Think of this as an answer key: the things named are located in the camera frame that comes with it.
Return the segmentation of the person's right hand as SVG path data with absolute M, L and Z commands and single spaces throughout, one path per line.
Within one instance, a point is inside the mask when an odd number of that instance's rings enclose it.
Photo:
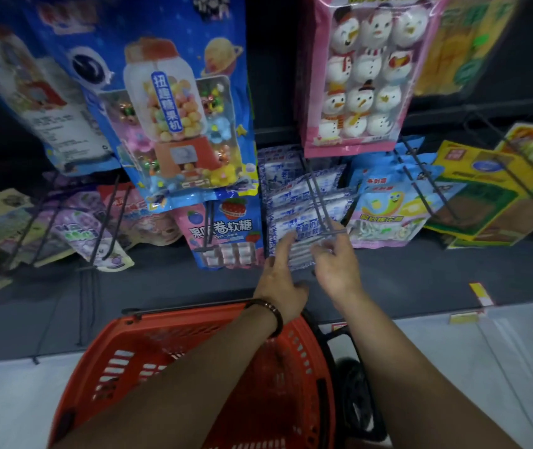
M 341 228 L 342 225 L 333 220 L 333 226 Z M 325 242 L 333 242 L 335 271 L 327 275 L 316 275 L 316 279 L 337 310 L 343 314 L 358 302 L 364 301 L 367 294 L 361 282 L 359 262 L 348 234 L 338 234 L 332 241 Z

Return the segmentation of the person's left hand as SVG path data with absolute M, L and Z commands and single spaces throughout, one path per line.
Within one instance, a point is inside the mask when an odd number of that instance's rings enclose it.
M 287 233 L 277 244 L 274 258 L 264 263 L 263 273 L 255 289 L 254 299 L 270 302 L 281 314 L 283 324 L 300 316 L 308 297 L 298 297 L 294 292 L 292 273 L 287 264 L 295 235 Z

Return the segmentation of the white blue snack packet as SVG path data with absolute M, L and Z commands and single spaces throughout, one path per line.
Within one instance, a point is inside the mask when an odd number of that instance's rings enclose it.
M 332 241 L 333 238 L 345 233 L 345 227 L 322 227 L 322 226 L 308 226 L 302 225 L 294 228 L 276 228 L 272 225 L 268 227 L 268 252 L 269 257 L 265 261 L 265 265 L 269 264 L 271 258 L 275 256 L 276 244 L 287 233 L 295 235 L 295 240 L 290 247 L 290 252 L 287 256 L 288 267 L 291 271 L 305 269 L 314 264 L 314 258 L 311 253 L 311 247 L 314 244 L 323 244 L 324 241 Z

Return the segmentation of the person's left forearm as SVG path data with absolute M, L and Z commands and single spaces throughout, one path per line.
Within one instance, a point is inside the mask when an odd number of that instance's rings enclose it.
M 231 392 L 276 328 L 268 307 L 250 306 L 53 449 L 202 449 Z

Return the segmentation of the person's right forearm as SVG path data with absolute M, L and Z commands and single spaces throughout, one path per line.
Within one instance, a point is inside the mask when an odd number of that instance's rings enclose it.
M 522 449 L 364 290 L 331 300 L 352 334 L 394 449 Z

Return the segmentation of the row of white blue packets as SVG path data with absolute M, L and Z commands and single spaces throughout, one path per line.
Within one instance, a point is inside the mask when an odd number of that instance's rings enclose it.
M 268 227 L 320 226 L 307 187 L 299 145 L 281 145 L 257 152 L 264 217 Z M 340 158 L 306 158 L 315 172 L 332 220 L 341 221 L 357 196 L 352 187 L 340 187 L 346 164 Z

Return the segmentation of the row of blue yellow bags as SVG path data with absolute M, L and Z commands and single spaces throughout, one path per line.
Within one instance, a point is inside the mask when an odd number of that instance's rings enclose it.
M 434 152 L 421 152 L 424 136 L 401 139 L 392 151 L 367 152 L 350 161 L 348 186 L 357 197 L 346 216 L 355 249 L 404 247 L 444 205 L 434 181 L 442 172 Z

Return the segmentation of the pink fruit gummy package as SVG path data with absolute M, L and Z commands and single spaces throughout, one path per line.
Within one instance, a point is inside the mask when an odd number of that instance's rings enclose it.
M 171 211 L 202 269 L 249 269 L 264 264 L 259 196 L 210 200 Z

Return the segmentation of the yellow price tag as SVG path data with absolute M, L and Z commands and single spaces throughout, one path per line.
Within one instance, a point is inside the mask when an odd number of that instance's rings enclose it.
M 493 301 L 492 297 L 488 293 L 487 289 L 482 285 L 482 283 L 471 282 L 469 283 L 469 287 L 471 288 L 472 292 L 476 296 L 481 307 L 485 308 L 485 307 L 495 306 L 495 302 Z

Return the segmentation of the pink cartoon candy bag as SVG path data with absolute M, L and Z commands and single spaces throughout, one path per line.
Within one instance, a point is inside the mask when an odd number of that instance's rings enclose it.
M 124 221 L 127 233 L 137 244 L 165 247 L 178 241 L 182 234 L 169 212 L 152 213 L 138 189 L 128 184 L 130 195 L 125 203 Z

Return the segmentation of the pink snowman marshmallow package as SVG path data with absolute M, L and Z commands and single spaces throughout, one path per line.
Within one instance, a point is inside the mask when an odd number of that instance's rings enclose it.
M 296 117 L 306 158 L 391 151 L 449 0 L 304 0 Z

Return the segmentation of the purple candy bag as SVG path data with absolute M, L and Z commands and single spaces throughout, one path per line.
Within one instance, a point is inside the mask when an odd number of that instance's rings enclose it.
M 89 263 L 91 243 L 98 222 L 93 216 L 95 185 L 53 193 L 43 203 L 39 218 L 47 222 L 52 234 L 64 241 Z

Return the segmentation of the yellow green hanging snack bag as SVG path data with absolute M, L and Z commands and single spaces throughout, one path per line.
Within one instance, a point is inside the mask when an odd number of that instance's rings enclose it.
M 457 94 L 475 80 L 521 0 L 449 0 L 415 85 L 416 97 Z

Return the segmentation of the blue rocket toy package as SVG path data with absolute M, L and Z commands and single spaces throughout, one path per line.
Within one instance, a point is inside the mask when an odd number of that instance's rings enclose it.
M 26 21 L 0 21 L 0 99 L 43 144 L 65 176 L 119 169 L 83 90 L 47 53 Z

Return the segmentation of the black basket wheel frame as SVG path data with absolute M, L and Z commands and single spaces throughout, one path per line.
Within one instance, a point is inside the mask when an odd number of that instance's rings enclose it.
M 378 444 L 388 437 L 381 411 L 376 405 L 362 359 L 334 360 L 329 342 L 346 336 L 357 349 L 348 326 L 323 333 L 308 310 L 302 317 L 312 330 L 326 363 L 330 381 L 318 379 L 319 417 L 324 419 L 318 432 L 316 449 L 340 449 L 348 438 L 360 442 Z

